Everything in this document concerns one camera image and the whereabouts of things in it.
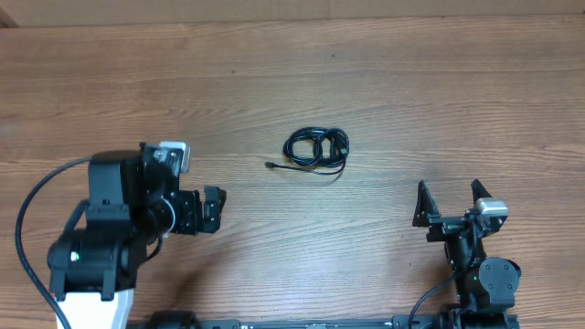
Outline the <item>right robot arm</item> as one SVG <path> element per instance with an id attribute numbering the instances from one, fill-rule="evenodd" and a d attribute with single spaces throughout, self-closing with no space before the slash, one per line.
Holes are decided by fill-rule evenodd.
<path id="1" fill-rule="evenodd" d="M 463 307 L 473 313 L 503 313 L 516 304 L 521 270 L 511 260 L 487 256 L 483 239 L 504 225 L 508 207 L 479 180 L 473 180 L 471 188 L 473 206 L 458 217 L 444 217 L 430 189 L 419 182 L 412 225 L 427 228 L 429 242 L 443 244 Z"/>

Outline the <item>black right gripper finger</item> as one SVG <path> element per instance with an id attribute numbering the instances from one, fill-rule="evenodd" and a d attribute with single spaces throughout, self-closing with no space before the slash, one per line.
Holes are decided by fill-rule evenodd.
<path id="1" fill-rule="evenodd" d="M 423 180 L 420 180 L 412 226 L 417 228 L 434 226 L 438 223 L 440 217 L 440 210 L 432 198 L 429 188 Z"/>
<path id="2" fill-rule="evenodd" d="M 473 202 L 476 203 L 480 198 L 490 198 L 492 195 L 487 191 L 479 179 L 474 179 L 471 183 Z"/>

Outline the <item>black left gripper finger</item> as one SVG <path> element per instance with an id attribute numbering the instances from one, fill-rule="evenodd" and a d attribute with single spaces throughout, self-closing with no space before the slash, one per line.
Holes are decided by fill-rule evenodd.
<path id="1" fill-rule="evenodd" d="M 220 202 L 206 201 L 203 206 L 203 229 L 205 233 L 213 234 L 220 228 Z"/>
<path id="2" fill-rule="evenodd" d="M 219 215 L 227 200 L 227 192 L 217 186 L 205 186 L 205 213 Z"/>

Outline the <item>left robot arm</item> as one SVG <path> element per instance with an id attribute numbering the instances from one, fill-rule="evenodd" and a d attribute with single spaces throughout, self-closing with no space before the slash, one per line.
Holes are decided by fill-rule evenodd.
<path id="1" fill-rule="evenodd" d="M 182 190 L 184 143 L 143 144 L 89 160 L 89 196 L 48 251 L 49 289 L 70 328 L 124 328 L 138 270 L 169 234 L 215 233 L 227 193 Z"/>

